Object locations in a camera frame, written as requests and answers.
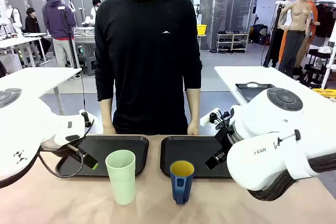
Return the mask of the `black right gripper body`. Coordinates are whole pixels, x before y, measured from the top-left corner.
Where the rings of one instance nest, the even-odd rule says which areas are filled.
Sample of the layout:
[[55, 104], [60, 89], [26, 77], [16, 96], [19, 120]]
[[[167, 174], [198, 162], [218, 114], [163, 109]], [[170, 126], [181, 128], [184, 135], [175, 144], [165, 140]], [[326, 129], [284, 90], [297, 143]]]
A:
[[222, 154], [227, 155], [228, 151], [234, 144], [231, 138], [232, 134], [234, 133], [233, 127], [222, 125], [216, 126], [215, 129], [218, 130], [215, 135], [215, 139], [221, 145], [221, 149], [216, 152], [215, 156], [221, 156]]

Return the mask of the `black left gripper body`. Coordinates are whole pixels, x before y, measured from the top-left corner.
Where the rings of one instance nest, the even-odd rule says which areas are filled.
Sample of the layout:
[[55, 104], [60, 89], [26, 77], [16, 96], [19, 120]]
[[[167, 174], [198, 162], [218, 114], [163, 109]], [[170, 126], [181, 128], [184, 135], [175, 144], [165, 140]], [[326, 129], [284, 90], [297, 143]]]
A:
[[79, 148], [79, 144], [82, 143], [84, 137], [66, 136], [62, 140], [64, 140], [62, 144], [57, 144], [55, 142], [55, 139], [45, 141], [44, 143], [41, 143], [40, 150], [42, 152], [51, 152], [58, 157], [80, 157], [80, 154], [82, 154], [82, 150]]

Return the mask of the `pale green plastic cup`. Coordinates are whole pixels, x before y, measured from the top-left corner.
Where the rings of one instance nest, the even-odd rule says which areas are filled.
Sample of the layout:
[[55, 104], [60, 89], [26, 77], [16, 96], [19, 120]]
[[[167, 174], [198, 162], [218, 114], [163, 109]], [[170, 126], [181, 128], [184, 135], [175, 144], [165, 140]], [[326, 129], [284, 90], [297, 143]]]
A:
[[114, 199], [128, 205], [135, 199], [135, 154], [130, 150], [117, 150], [105, 160]]

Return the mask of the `blue mug yellow inside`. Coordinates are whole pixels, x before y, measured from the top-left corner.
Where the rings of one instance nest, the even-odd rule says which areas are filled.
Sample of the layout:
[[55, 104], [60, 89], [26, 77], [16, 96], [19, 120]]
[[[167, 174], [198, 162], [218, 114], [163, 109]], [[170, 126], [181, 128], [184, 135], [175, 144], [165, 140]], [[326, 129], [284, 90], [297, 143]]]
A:
[[192, 188], [194, 172], [194, 165], [189, 161], [178, 160], [171, 164], [170, 178], [172, 185], [172, 196], [177, 205], [184, 205], [188, 202]]

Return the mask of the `person's left forearm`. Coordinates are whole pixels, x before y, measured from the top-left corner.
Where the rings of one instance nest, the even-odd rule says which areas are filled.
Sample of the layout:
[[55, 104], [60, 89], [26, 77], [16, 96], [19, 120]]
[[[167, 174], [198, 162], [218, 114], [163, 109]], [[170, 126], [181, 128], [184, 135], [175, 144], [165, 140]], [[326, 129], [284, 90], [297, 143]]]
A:
[[199, 107], [200, 107], [200, 89], [187, 89], [186, 96], [188, 101], [188, 107], [191, 116], [191, 126], [198, 126], [199, 123]]

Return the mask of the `person's right forearm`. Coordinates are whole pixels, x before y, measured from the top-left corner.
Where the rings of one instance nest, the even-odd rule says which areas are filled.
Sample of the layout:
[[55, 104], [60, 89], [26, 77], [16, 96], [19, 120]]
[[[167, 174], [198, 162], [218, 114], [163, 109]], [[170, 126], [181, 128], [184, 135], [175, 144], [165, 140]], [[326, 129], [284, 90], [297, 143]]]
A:
[[112, 99], [100, 101], [102, 126], [112, 126]]

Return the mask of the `person's left hand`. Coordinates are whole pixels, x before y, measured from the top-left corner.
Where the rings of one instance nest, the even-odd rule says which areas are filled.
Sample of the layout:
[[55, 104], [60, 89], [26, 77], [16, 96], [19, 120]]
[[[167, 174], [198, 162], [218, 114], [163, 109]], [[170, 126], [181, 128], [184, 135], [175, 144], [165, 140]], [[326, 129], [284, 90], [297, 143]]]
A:
[[187, 135], [199, 135], [199, 125], [197, 122], [191, 122], [187, 127]]

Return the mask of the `white shoe rack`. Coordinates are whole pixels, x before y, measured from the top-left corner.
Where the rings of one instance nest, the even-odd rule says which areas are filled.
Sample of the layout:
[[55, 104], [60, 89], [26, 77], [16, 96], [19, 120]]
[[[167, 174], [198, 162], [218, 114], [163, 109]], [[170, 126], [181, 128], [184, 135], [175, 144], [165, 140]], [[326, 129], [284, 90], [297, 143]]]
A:
[[246, 31], [219, 31], [216, 36], [216, 52], [245, 53], [249, 42], [249, 34]]

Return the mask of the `black tripod stand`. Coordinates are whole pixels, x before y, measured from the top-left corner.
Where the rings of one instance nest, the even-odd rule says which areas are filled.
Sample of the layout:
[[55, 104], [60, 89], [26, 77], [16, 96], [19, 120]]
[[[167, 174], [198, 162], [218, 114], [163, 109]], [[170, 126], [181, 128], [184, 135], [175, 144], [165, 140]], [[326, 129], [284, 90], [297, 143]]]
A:
[[71, 53], [71, 57], [72, 57], [72, 62], [73, 62], [73, 68], [77, 69], [78, 65], [76, 62], [76, 56], [75, 56], [75, 51], [73, 49], [73, 43], [72, 43], [72, 36], [71, 36], [71, 28], [67, 22], [67, 11], [65, 9], [64, 6], [60, 6], [58, 7], [58, 9], [61, 11], [62, 16], [63, 16], [63, 21], [64, 21], [64, 27], [67, 31], [67, 40], [68, 40], [68, 44], [69, 44], [69, 48], [70, 48], [70, 53]]

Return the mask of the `person's torso black shirt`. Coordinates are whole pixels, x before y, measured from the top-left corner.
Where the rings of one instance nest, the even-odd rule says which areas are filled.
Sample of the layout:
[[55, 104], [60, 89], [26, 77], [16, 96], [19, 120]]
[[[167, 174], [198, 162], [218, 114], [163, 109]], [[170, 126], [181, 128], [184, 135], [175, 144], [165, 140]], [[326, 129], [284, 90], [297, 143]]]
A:
[[117, 134], [187, 135], [187, 89], [201, 89], [191, 0], [105, 0], [95, 22], [97, 98]]

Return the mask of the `seated person black clothes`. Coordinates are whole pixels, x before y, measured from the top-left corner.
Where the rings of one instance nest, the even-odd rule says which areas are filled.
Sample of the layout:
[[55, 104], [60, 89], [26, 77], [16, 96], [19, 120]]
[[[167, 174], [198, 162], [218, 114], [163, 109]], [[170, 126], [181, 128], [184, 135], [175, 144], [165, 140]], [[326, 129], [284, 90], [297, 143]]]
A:
[[[26, 15], [27, 17], [25, 19], [25, 32], [26, 33], [40, 33], [40, 27], [39, 27], [39, 23], [37, 20], [37, 15], [36, 15], [35, 10], [31, 7], [28, 8], [26, 10]], [[39, 42], [37, 41], [35, 42], [35, 45], [38, 48], [41, 60], [43, 60], [44, 58], [43, 58], [42, 51], [44, 51], [45, 56], [46, 56], [46, 53], [50, 49], [51, 42], [45, 38], [41, 38], [40, 41], [41, 41], [42, 46], [40, 46]]]

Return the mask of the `person in purple hoodie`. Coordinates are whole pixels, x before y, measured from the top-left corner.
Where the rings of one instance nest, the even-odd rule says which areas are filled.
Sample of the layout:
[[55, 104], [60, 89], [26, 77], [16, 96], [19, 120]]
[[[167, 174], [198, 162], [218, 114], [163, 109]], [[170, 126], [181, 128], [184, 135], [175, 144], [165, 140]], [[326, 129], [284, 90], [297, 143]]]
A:
[[71, 28], [72, 43], [74, 45], [73, 28], [76, 26], [76, 21], [69, 6], [63, 4], [61, 0], [46, 0], [46, 4], [43, 6], [43, 20], [47, 31], [52, 37], [57, 66], [65, 67], [69, 63], [73, 68], [67, 31], [64, 27], [62, 13], [58, 9], [60, 6], [64, 6], [67, 11], [67, 22]]

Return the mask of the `person in white top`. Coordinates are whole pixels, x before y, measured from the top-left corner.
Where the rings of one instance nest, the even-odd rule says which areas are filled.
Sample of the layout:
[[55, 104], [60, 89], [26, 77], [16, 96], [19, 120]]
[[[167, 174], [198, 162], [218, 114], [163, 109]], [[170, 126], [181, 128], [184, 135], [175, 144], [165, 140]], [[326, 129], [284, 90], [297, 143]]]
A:
[[90, 14], [92, 16], [93, 21], [95, 21], [96, 13], [97, 13], [97, 10], [100, 4], [101, 4], [101, 0], [92, 0], [92, 8], [91, 8]]

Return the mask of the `mannequin in orange garment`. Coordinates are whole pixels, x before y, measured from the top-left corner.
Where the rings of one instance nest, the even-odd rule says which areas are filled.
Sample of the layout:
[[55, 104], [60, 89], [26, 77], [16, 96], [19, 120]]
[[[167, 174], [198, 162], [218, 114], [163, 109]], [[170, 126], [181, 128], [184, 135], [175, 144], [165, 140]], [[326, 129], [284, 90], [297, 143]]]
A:
[[315, 33], [316, 33], [316, 28], [317, 26], [320, 25], [320, 22], [318, 22], [318, 10], [315, 6], [315, 3], [313, 1], [308, 1], [308, 3], [311, 6], [311, 22], [310, 22], [310, 33], [308, 33], [305, 37], [305, 45], [304, 45], [304, 50], [307, 52], [310, 47], [311, 41], [314, 39]]

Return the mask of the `rack of black clothes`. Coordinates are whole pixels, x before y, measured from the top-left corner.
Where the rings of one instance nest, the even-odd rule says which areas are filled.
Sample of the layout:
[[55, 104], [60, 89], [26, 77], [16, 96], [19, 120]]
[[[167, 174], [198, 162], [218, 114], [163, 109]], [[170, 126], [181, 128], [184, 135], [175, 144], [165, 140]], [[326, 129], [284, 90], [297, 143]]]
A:
[[316, 36], [330, 38], [336, 22], [336, 6], [319, 3], [317, 6], [319, 26], [316, 27]]

